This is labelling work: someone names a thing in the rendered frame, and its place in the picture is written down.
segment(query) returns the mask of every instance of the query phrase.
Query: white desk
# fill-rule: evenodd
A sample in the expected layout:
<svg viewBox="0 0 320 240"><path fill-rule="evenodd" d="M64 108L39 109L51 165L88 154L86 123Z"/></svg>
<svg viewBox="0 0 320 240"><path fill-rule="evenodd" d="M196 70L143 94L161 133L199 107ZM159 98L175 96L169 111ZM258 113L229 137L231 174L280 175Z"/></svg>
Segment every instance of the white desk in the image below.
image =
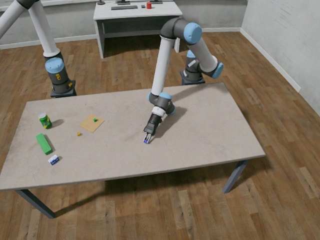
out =
<svg viewBox="0 0 320 240"><path fill-rule="evenodd" d="M28 189L105 181L238 162L223 188L227 193L249 159L265 156L223 83L165 87L175 114L167 116L150 144L143 132L153 105L150 89L70 96L27 102L0 173L0 190L16 190L49 218L55 214ZM46 112L53 127L44 129ZM94 132L79 124L94 114L105 122ZM45 155L43 133L54 148ZM48 159L61 158L55 165Z"/></svg>
<svg viewBox="0 0 320 240"><path fill-rule="evenodd" d="M174 1L153 4L152 9L147 9L147 2L146 0L130 1L128 6L136 5L138 8L122 10L111 10L111 7L118 7L116 1L106 1L104 5L96 4L93 20L102 59L105 38L157 35L168 20L182 16L182 12ZM174 45L177 53L179 43L180 40L177 39Z"/></svg>

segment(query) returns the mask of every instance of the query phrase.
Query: soda can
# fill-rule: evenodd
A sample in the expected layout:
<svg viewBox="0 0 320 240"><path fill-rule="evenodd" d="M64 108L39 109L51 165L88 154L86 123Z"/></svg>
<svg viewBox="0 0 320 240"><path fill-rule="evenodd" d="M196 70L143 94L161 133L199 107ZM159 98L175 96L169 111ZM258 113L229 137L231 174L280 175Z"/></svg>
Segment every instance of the soda can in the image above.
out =
<svg viewBox="0 0 320 240"><path fill-rule="evenodd" d="M52 122L45 112L39 114L39 120L42 123L44 129L49 129L52 127Z"/></svg>

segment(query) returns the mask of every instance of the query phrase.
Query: desk leg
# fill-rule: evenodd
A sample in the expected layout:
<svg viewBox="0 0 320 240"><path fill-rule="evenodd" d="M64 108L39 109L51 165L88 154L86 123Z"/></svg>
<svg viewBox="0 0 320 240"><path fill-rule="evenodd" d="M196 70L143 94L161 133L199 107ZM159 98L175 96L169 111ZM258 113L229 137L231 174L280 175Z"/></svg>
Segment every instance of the desk leg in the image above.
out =
<svg viewBox="0 0 320 240"><path fill-rule="evenodd" d="M17 194L23 197L28 203L38 209L41 213L46 215L49 219L56 217L55 213L51 211L42 201L40 201L35 195L28 189L15 190Z"/></svg>
<svg viewBox="0 0 320 240"><path fill-rule="evenodd" d="M105 33L103 23L101 21L94 21L94 28L96 33L96 39L98 40L100 58L104 58L104 50L105 50Z"/></svg>
<svg viewBox="0 0 320 240"><path fill-rule="evenodd" d="M176 53L179 53L179 48L180 48L180 38L177 38L174 42L174 50Z"/></svg>
<svg viewBox="0 0 320 240"><path fill-rule="evenodd" d="M231 176L229 177L228 181L226 182L226 184L224 185L224 187L222 189L222 192L224 194L227 194L228 192L230 192L231 188L233 187L233 185L237 181L238 177L241 175L242 171L247 166L248 162L249 162L249 160L243 160L243 161L238 162L238 164L235 166L235 169L233 170Z"/></svg>

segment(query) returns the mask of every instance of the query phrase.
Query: robotic arm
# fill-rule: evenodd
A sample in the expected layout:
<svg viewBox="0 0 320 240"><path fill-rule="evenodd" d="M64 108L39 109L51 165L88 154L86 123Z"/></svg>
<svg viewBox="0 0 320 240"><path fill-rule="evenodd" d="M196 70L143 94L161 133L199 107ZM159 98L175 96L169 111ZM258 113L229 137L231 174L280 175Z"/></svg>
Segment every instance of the robotic arm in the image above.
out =
<svg viewBox="0 0 320 240"><path fill-rule="evenodd" d="M76 81L71 81L68 77L63 56L56 46L40 0L14 0L0 17L0 39L25 10L29 11L44 50L45 69L52 82L51 97L76 96Z"/></svg>
<svg viewBox="0 0 320 240"><path fill-rule="evenodd" d="M222 72L224 65L209 52L202 39L201 27L181 18L169 20L161 29L160 49L155 67L153 85L147 100L154 105L151 117L144 128L144 143L148 144L151 136L162 122L165 114L172 115L176 108L172 103L172 96L163 92L172 48L176 38L180 38L190 49L187 53L186 66L180 72L182 85L194 85L205 83L202 74L216 79Z"/></svg>

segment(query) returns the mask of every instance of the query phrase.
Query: small blue object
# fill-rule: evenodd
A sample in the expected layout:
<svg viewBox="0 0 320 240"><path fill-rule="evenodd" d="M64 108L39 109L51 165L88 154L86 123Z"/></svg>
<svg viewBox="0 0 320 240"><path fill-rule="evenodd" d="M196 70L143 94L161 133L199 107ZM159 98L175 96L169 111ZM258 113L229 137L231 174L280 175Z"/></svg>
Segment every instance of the small blue object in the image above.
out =
<svg viewBox="0 0 320 240"><path fill-rule="evenodd" d="M189 51L187 52L187 54L186 54L186 57L187 57L187 58L192 58L192 59L194 59L196 56L194 55L194 53L193 53L191 50L189 50Z"/></svg>
<svg viewBox="0 0 320 240"><path fill-rule="evenodd" d="M58 162L58 161L59 161L59 157L58 157L57 155L53 155L53 156L48 160L48 162L49 162L51 165L55 164L55 163Z"/></svg>
<svg viewBox="0 0 320 240"><path fill-rule="evenodd" d="M172 96L166 92L161 92L159 97L162 97L162 98L165 98L165 99L169 99L171 100L172 99Z"/></svg>
<svg viewBox="0 0 320 240"><path fill-rule="evenodd" d="M185 26L183 36L188 43L196 44L201 39L202 29L198 24L190 22Z"/></svg>
<svg viewBox="0 0 320 240"><path fill-rule="evenodd" d="M214 74L212 75L213 79L216 79L221 74L222 70L224 69L224 64L222 62L216 67Z"/></svg>
<svg viewBox="0 0 320 240"><path fill-rule="evenodd" d="M64 61L59 57L53 57L45 62L45 69L50 74L58 74L65 67Z"/></svg>
<svg viewBox="0 0 320 240"><path fill-rule="evenodd" d="M146 99L148 100L149 103L150 103L150 99L149 99L150 98L150 94L151 94L151 92L149 92L148 96L146 97Z"/></svg>
<svg viewBox="0 0 320 240"><path fill-rule="evenodd" d="M167 114L168 116L174 114L176 112L176 107L174 107L174 110L172 111L172 113Z"/></svg>

